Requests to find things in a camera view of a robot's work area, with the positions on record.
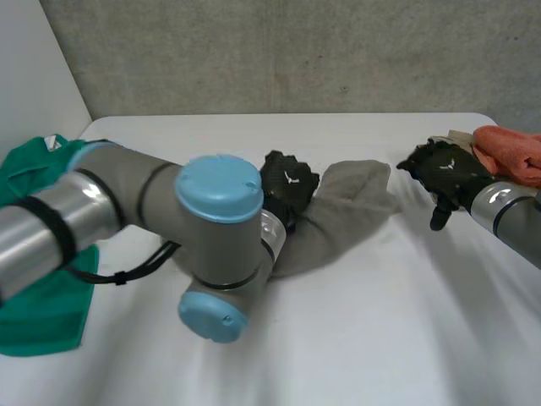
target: orange towel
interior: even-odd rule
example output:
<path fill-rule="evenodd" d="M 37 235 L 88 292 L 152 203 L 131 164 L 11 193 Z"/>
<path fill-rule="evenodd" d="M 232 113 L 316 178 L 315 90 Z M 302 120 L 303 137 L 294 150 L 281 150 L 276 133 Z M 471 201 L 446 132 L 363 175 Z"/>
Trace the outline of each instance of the orange towel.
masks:
<path fill-rule="evenodd" d="M 541 134 L 485 125 L 473 132 L 473 152 L 493 175 L 541 188 Z"/>

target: concrete wall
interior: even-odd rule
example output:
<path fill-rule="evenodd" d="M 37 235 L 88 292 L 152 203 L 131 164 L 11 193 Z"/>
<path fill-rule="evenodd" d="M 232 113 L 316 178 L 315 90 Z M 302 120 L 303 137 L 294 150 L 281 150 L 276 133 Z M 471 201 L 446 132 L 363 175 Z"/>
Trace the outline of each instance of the concrete wall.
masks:
<path fill-rule="evenodd" d="M 541 132 L 538 0 L 41 0 L 94 118 L 481 112 Z"/>

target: green towel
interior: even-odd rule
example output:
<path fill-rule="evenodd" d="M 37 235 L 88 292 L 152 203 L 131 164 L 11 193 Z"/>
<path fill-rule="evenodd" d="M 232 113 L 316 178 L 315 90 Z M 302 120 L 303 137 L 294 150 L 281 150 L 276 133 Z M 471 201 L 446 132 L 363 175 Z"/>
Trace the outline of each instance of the green towel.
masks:
<path fill-rule="evenodd" d="M 11 150 L 0 167 L 0 206 L 53 185 L 66 171 L 72 155 L 86 143 L 56 136 L 52 151 L 43 138 Z M 96 273 L 95 246 L 79 253 L 71 264 Z M 52 354 L 80 345 L 94 285 L 67 271 L 50 273 L 0 308 L 0 354 L 29 357 Z"/>

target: gray robot arm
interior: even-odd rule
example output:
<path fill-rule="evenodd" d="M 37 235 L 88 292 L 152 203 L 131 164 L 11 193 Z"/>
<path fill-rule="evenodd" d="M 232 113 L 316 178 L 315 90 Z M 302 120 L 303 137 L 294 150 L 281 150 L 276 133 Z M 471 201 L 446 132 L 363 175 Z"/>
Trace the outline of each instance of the gray robot arm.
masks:
<path fill-rule="evenodd" d="M 133 224 L 190 251 L 183 322 L 216 342 L 236 340 L 286 239 L 262 210 L 259 171 L 234 156 L 181 167 L 106 141 L 70 166 L 54 187 L 0 210 L 0 299 Z"/>
<path fill-rule="evenodd" d="M 473 200 L 470 214 L 481 226 L 541 268 L 541 205 L 524 189 L 506 182 L 486 186 Z"/>

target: white tablecloth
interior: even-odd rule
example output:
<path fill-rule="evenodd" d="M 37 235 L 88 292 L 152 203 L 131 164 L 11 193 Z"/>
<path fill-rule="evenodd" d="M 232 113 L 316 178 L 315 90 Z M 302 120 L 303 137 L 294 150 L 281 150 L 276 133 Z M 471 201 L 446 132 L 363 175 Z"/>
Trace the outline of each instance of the white tablecloth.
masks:
<path fill-rule="evenodd" d="M 170 261 L 96 287 L 82 347 L 0 357 L 0 405 L 539 405 L 541 272 L 465 212 L 431 232 L 428 196 L 394 169 L 431 135 L 490 123 L 470 113 L 97 120 L 83 138 L 178 163 L 225 152 L 259 166 L 271 149 L 320 173 L 341 160 L 389 162 L 402 212 L 336 263 L 271 283 L 233 344 L 181 323 L 189 279 Z M 130 227 L 100 243 L 100 273 L 136 266 L 158 244 Z"/>

